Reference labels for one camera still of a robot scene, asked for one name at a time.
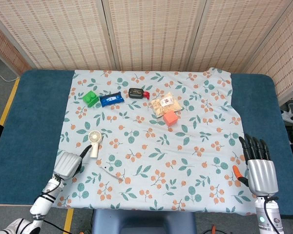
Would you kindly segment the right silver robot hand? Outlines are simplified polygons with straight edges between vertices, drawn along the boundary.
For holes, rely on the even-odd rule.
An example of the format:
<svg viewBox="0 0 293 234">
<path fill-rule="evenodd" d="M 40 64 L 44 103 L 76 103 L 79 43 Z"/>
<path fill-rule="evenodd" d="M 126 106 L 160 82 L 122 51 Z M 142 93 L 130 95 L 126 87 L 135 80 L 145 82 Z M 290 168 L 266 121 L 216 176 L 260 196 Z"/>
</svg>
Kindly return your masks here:
<svg viewBox="0 0 293 234">
<path fill-rule="evenodd" d="M 271 160 L 266 142 L 248 134 L 238 138 L 245 157 L 247 177 L 242 176 L 237 166 L 233 166 L 233 173 L 238 181 L 247 186 L 255 196 L 272 196 L 278 189 L 275 166 Z"/>
</svg>

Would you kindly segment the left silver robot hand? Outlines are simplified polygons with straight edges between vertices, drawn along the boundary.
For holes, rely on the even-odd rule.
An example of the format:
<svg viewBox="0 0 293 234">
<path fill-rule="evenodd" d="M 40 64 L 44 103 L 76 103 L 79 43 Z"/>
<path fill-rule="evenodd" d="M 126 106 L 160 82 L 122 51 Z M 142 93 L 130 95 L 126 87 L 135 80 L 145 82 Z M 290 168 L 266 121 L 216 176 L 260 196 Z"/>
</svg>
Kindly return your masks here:
<svg viewBox="0 0 293 234">
<path fill-rule="evenodd" d="M 87 152 L 92 148 L 88 145 L 80 155 L 69 152 L 64 152 L 56 161 L 53 174 L 60 177 L 62 180 L 72 178 L 80 171 L 82 160 Z"/>
</svg>

